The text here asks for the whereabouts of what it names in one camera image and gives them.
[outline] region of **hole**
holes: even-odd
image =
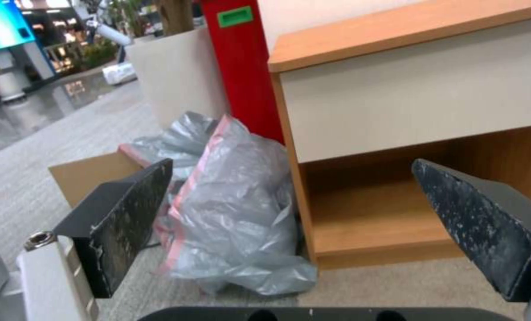
[[[260,309],[252,313],[248,321],[278,321],[278,319],[271,311]]]
[[[376,321],[406,321],[406,319],[396,311],[386,310],[376,316]]]
[[[40,244],[41,242],[45,242],[48,238],[48,233],[38,233],[30,238],[30,242]]]

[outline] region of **green label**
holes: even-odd
[[[220,25],[220,28],[245,24],[250,21],[253,21],[252,8],[250,8],[250,6],[218,13],[218,24]]]

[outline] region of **gray plastic bag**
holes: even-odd
[[[144,165],[175,161],[171,206],[154,224],[170,276],[196,280],[212,294],[228,283],[263,295],[315,285],[317,268],[295,254],[296,203],[281,144],[230,116],[216,127],[188,112],[162,136],[120,148]]]

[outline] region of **metal bolt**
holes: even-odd
[[[46,246],[50,243],[56,242],[57,236],[53,232],[44,231],[32,234],[24,243],[26,251],[36,250],[36,248]]]

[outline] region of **blue screen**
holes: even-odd
[[[0,49],[31,41],[34,34],[14,0],[0,0]]]

